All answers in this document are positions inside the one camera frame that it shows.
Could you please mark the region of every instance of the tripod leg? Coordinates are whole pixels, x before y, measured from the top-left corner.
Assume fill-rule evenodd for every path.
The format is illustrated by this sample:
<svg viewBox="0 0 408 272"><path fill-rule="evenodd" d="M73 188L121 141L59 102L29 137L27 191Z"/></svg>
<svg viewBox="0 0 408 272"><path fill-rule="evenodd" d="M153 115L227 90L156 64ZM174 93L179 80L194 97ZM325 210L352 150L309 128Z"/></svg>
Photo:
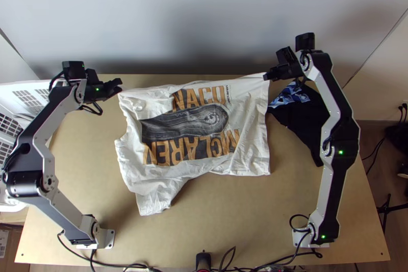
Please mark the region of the tripod leg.
<svg viewBox="0 0 408 272"><path fill-rule="evenodd" d="M387 215L389 214L388 207L389 207L389 205L390 205L390 200L391 200L391 194L388 193L388 195L387 195L387 201L384 203L383 206L381 206L381 208L384 210L384 217L383 217L383 219L382 219L382 224L381 224L382 232L383 232L384 234L386 233Z"/></svg>

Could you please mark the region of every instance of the wooden table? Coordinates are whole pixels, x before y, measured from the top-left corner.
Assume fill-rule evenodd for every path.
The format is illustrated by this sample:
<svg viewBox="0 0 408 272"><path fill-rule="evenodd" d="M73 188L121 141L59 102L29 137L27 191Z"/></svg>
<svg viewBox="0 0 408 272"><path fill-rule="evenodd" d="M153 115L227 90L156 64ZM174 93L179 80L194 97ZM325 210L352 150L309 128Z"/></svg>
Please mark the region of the wooden table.
<svg viewBox="0 0 408 272"><path fill-rule="evenodd" d="M105 75L101 79L115 77L133 88L237 76ZM286 84L272 83L270 96L275 97ZM103 227L116 229L113 249L98 250L98 260L193 267L196 253L203 249L212 253L217 264L224 252L236 245L233 265L253 267L294 252L288 220L293 214L307 215L316 208L322 168L314 165L308 148L272 115L266 116L270 176L206 174L190 180L170 209L142 217L117 162L114 140L126 131L118 99L101 106L103 116L69 113L51 146L61 191L82 213L92 213ZM390 259L360 158L348 172L338 218L340 237L330 248L319 250L323 258L301 256L293 264ZM88 265L60 246L56 238L60 231L31 207L16 262Z"/></svg>

